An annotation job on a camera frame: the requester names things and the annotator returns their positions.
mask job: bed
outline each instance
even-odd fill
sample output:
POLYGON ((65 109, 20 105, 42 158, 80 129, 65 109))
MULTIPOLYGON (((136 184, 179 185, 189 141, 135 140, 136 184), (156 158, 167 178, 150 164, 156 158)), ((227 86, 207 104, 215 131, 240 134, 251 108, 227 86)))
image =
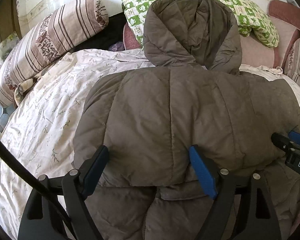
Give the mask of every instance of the bed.
MULTIPOLYGON (((10 117, 1 141, 34 176, 63 176, 72 169, 72 138, 85 98, 95 82, 112 73, 152 66, 142 49, 123 52, 87 49, 67 53, 27 94, 10 117)), ((242 65, 240 70, 270 81, 285 79, 300 105, 300 87, 280 74, 280 69, 242 65)), ((12 239, 17 239, 30 192, 29 185, 0 159, 0 225, 12 239)))

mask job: silver screw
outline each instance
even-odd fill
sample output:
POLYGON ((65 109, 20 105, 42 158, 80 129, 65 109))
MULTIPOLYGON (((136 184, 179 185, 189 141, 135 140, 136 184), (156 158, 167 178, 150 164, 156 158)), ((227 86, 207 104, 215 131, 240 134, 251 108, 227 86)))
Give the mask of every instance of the silver screw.
POLYGON ((227 169, 221 169, 221 170, 220 170, 220 173, 221 173, 222 175, 228 175, 228 174, 229 174, 229 171, 228 171, 227 169))
POLYGON ((69 174, 70 174, 71 176, 77 175, 77 174, 78 174, 78 170, 73 169, 73 170, 71 170, 71 171, 69 172, 69 174))
POLYGON ((260 179, 261 176, 258 173, 253 173, 253 178, 254 179, 260 179))
POLYGON ((38 180, 43 181, 43 180, 45 180, 45 178, 46 178, 46 175, 42 174, 38 177, 38 180))

